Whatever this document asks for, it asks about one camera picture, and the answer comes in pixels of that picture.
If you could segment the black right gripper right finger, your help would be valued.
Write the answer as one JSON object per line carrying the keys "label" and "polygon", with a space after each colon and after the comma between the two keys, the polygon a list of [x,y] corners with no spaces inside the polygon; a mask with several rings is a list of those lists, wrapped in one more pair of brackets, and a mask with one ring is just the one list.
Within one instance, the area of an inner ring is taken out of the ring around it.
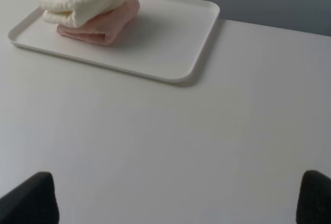
{"label": "black right gripper right finger", "polygon": [[308,170],[302,177],[296,223],[330,224],[330,178],[319,171]]}

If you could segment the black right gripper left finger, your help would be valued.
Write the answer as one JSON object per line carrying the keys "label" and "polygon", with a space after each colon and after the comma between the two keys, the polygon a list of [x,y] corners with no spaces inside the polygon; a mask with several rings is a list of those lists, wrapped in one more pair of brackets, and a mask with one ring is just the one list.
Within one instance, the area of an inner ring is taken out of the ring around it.
{"label": "black right gripper left finger", "polygon": [[60,220],[54,179],[38,172],[1,197],[1,223],[53,223]]}

